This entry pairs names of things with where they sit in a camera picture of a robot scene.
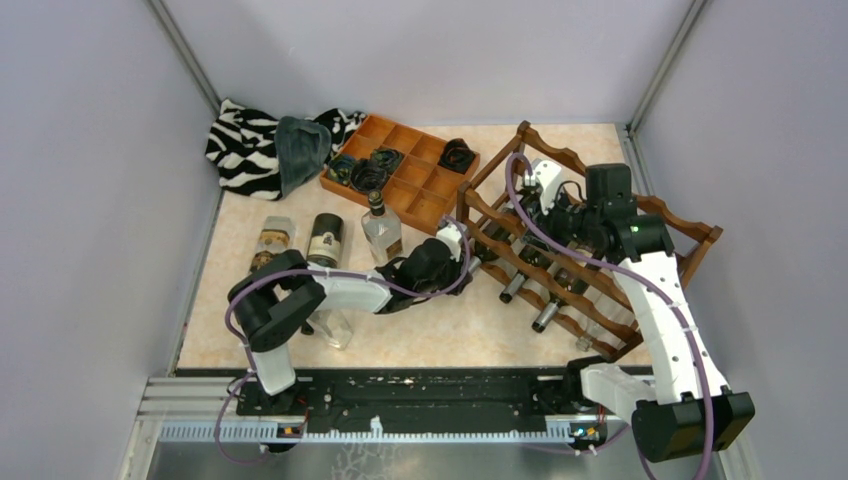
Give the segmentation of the wooden wine rack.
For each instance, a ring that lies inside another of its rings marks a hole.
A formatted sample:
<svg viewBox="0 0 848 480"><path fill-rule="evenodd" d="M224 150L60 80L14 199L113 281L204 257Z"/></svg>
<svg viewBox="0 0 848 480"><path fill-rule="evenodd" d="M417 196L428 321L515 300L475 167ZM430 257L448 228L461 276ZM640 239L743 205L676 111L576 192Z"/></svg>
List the wooden wine rack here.
<svg viewBox="0 0 848 480"><path fill-rule="evenodd" d="M564 208L571 215L572 230L577 238L587 245L586 250L571 250L554 243L532 224L530 218L523 221L517 212L500 213L499 209L508 200L506 194L489 204L478 193L478 186L492 176L498 165L511 154L521 153L527 147L541 152L545 159L559 163L564 167L564 171L583 178L579 190L585 194L584 199L569 194L565 189L565 181L560 186L554 205ZM656 196L633 193L632 174L628 166L587 166L573 150L551 146L527 121L517 127L513 138L472 180L459 186L457 212L460 221L469 227L474 241L480 240L498 254L497 260L482 265L483 270L490 276L504 286L516 284L517 296L539 313L549 302L551 292L563 297L568 304L559 309L551 322L569 331L576 339L584 333L584 329L575 319L582 313L623 340L625 345L621 348L598 340L592 342L590 350L609 363L619 360L643 344L643 331L638 320L635 317L633 328L611 322L585 297L586 293L575 295L560 287L553 279L555 272L559 268L565 268L586 281L589 288L602 292L634 314L623 288L614 281L611 265L626 259L644 259L651 247L658 248L662 253L673 252L669 232L676 230L695 243L687 254L675 256L677 267L672 280L679 287L685 288L709 249L723 233L719 226L679 218ZM510 245L493 241L482 233L485 223L489 220L494 220L509 231ZM527 245L527 227L562 253L541 251ZM605 260L607 265L598 266L600 260Z"/></svg>

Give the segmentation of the dark wine bottle back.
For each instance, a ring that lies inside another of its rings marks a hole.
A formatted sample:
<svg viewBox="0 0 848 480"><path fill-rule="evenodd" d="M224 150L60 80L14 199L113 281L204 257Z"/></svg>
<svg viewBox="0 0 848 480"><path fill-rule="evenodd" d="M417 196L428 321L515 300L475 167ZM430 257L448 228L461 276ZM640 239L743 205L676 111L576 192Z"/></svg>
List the dark wine bottle back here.
<svg viewBox="0 0 848 480"><path fill-rule="evenodd" d="M515 208L511 201L507 201L500 209L499 212L502 214L514 214ZM491 240L496 242L501 242L506 245L511 244L511 234L508 230L501 227L494 220L489 220L485 223L484 228L482 229L482 233L488 236ZM499 258L498 254L483 244L480 240L475 240L473 242L473 256L474 258L471 260L471 264L468 268L468 274L472 275L476 272L483 264L494 262Z"/></svg>

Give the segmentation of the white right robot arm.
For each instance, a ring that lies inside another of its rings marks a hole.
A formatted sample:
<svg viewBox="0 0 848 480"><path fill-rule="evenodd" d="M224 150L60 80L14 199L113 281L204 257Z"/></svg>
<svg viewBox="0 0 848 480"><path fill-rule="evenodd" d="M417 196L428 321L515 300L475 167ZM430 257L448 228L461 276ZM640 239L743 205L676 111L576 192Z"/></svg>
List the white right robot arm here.
<svg viewBox="0 0 848 480"><path fill-rule="evenodd" d="M568 199L561 168L542 161L522 178L539 206L522 213L532 237L557 253L579 244L600 254L625 294L648 346L653 384L597 363L563 385L576 412L596 404L631 426L638 451L657 463L731 446L755 415L749 393L735 393L716 368L688 307L664 219L642 213L624 164L586 171L585 199Z"/></svg>

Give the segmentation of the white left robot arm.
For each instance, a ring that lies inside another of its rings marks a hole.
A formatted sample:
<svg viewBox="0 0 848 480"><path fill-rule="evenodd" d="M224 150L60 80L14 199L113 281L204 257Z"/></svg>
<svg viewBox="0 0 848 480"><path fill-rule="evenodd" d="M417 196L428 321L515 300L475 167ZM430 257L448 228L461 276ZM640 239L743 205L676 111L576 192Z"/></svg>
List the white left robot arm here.
<svg viewBox="0 0 848 480"><path fill-rule="evenodd" d="M292 411L300 388L287 342L316 312L358 310L396 313L441 295L457 295L468 283L472 252L467 238L430 238L411 254L368 272L309 264L287 250L228 292L228 326L243 332L261 385L260 399L277 414Z"/></svg>

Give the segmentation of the standing clear bottle black cap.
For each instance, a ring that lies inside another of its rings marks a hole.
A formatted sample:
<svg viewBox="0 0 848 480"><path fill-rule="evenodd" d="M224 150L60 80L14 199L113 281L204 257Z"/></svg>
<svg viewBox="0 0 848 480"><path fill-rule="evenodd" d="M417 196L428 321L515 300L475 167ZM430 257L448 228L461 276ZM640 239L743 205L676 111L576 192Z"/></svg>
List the standing clear bottle black cap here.
<svg viewBox="0 0 848 480"><path fill-rule="evenodd" d="M385 204L381 191L370 191L367 201L369 211L361 218L362 229L375 263L385 265L403 252L402 223Z"/></svg>

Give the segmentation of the dark wine bottle lying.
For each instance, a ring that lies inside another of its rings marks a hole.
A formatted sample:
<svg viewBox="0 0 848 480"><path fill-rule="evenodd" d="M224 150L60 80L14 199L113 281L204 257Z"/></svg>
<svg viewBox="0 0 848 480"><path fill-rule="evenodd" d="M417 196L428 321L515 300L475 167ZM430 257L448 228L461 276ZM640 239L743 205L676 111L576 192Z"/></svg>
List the dark wine bottle lying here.
<svg viewBox="0 0 848 480"><path fill-rule="evenodd" d="M306 251L306 260L323 267L337 268L342 259L344 220L333 213L315 216Z"/></svg>

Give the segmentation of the small clear glass bottle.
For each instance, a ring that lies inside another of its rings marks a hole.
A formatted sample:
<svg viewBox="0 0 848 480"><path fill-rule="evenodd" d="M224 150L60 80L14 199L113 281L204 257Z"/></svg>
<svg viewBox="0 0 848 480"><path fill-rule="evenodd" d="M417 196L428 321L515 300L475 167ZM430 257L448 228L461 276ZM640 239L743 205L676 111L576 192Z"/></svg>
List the small clear glass bottle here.
<svg viewBox="0 0 848 480"><path fill-rule="evenodd" d="M352 326L339 310L313 312L303 325L302 332L307 335L318 333L338 350L346 349L353 338Z"/></svg>

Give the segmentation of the clear liquor bottle gold label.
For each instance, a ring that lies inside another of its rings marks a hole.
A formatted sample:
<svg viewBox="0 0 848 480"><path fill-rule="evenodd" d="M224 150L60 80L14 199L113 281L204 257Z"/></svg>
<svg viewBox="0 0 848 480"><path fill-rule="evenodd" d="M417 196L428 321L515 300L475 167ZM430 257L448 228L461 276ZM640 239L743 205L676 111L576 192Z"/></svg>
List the clear liquor bottle gold label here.
<svg viewBox="0 0 848 480"><path fill-rule="evenodd" d="M256 272L288 250L295 232L296 228L289 217L268 216L259 234L248 272Z"/></svg>

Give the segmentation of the black rolled item right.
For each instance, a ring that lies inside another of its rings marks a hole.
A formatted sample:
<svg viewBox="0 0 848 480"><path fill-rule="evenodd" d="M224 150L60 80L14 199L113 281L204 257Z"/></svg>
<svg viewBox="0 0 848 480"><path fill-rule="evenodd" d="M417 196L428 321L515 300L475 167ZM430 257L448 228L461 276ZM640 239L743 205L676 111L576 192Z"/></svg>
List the black rolled item right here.
<svg viewBox="0 0 848 480"><path fill-rule="evenodd" d="M455 173L465 174L476 154L462 138L449 140L440 155L438 165Z"/></svg>

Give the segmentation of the orange wooden compartment tray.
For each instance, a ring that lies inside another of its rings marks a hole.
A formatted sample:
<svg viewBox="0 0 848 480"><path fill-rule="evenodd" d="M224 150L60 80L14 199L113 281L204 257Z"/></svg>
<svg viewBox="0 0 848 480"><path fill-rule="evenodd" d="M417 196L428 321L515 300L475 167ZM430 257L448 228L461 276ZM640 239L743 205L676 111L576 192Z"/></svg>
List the orange wooden compartment tray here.
<svg viewBox="0 0 848 480"><path fill-rule="evenodd" d="M444 140L387 118L370 115L342 146L336 160L320 176L322 187L360 205L367 194L350 187L352 168L366 159L385 168L390 177L381 190L388 207L411 228L435 234L445 214L453 212L459 186L473 177L476 157L465 174L438 165Z"/></svg>

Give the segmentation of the zebra striped cloth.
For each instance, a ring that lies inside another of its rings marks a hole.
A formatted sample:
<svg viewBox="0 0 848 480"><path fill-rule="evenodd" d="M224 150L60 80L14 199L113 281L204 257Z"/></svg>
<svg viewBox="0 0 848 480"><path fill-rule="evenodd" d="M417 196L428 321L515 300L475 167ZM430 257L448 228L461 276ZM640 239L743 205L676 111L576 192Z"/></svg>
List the zebra striped cloth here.
<svg viewBox="0 0 848 480"><path fill-rule="evenodd" d="M314 121L329 130L331 150L324 170L367 117L362 111L333 108L315 117L296 118ZM223 190L261 200L281 200L274 146L280 118L231 99L222 101L208 134L205 156L216 167Z"/></svg>

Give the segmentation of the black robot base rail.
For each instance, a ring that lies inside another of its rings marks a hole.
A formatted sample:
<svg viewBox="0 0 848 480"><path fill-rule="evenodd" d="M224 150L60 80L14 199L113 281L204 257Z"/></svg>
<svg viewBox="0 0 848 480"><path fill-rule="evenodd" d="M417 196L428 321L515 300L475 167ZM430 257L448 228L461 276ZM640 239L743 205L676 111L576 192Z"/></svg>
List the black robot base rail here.
<svg viewBox="0 0 848 480"><path fill-rule="evenodd" d="M590 449L620 431L582 406L566 368L302 369L271 395L255 380L229 387L227 413L164 423L164 441L523 443Z"/></svg>

